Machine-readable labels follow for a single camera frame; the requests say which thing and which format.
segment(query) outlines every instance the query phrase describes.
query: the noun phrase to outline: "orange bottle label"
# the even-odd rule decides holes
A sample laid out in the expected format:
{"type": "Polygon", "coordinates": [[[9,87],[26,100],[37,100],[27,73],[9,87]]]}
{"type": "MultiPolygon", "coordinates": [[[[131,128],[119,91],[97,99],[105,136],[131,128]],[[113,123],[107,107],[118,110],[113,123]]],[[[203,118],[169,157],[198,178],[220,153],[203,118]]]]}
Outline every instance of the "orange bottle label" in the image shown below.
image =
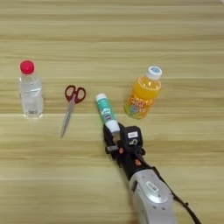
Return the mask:
{"type": "Polygon", "coordinates": [[[147,115],[153,102],[152,99],[144,100],[132,93],[127,101],[125,109],[130,116],[140,119],[147,115]]]}

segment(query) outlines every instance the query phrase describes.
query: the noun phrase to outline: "orange bottle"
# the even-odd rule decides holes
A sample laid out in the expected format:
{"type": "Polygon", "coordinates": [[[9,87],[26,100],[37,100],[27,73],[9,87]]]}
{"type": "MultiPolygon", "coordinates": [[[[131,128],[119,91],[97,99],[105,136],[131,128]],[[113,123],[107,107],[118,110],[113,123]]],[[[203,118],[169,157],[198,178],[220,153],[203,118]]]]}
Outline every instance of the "orange bottle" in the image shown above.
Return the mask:
{"type": "Polygon", "coordinates": [[[125,112],[133,118],[144,118],[156,100],[161,89],[162,70],[158,66],[150,66],[146,75],[134,82],[132,93],[124,105],[125,112]]]}

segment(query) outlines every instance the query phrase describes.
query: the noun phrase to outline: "bottle cap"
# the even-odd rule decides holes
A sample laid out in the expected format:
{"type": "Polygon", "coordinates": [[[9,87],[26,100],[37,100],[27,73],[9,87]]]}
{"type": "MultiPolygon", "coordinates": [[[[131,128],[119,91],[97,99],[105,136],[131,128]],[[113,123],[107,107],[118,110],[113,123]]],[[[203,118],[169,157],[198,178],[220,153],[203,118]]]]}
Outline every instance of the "bottle cap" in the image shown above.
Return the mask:
{"type": "Polygon", "coordinates": [[[116,136],[117,134],[120,133],[120,127],[118,125],[118,122],[116,120],[111,120],[106,123],[106,126],[110,130],[113,136],[116,136]]]}
{"type": "Polygon", "coordinates": [[[162,69],[159,66],[150,66],[147,71],[147,76],[156,81],[159,80],[162,76],[162,69]]]}
{"type": "Polygon", "coordinates": [[[24,75],[30,75],[34,72],[34,64],[30,60],[25,60],[20,64],[20,70],[24,75]]]}
{"type": "Polygon", "coordinates": [[[99,100],[101,99],[107,99],[108,97],[105,95],[105,94],[98,94],[96,97],[95,97],[95,100],[98,102],[99,100]]]}

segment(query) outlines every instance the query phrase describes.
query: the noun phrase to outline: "clear plastic bottle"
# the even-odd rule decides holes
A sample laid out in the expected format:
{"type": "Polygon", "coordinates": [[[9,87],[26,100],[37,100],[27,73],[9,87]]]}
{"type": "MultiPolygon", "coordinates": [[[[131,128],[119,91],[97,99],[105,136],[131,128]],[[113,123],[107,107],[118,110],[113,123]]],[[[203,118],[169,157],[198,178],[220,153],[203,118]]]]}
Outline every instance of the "clear plastic bottle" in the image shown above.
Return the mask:
{"type": "Polygon", "coordinates": [[[32,61],[23,61],[20,69],[22,73],[18,84],[24,115],[40,117],[44,110],[41,80],[34,72],[32,61]]]}
{"type": "Polygon", "coordinates": [[[141,119],[148,114],[160,92],[161,76],[160,67],[150,66],[145,76],[136,79],[132,93],[124,105],[124,110],[130,117],[141,119]]]}

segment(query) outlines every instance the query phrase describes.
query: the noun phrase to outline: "water bottle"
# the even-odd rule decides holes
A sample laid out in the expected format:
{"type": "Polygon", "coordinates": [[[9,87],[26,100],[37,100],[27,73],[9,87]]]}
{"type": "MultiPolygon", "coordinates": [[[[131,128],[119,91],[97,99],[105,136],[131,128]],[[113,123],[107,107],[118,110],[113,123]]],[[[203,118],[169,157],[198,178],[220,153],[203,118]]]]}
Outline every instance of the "water bottle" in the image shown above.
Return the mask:
{"type": "Polygon", "coordinates": [[[34,64],[30,60],[23,61],[20,70],[19,93],[24,115],[40,117],[44,110],[41,80],[35,74],[34,64]]]}

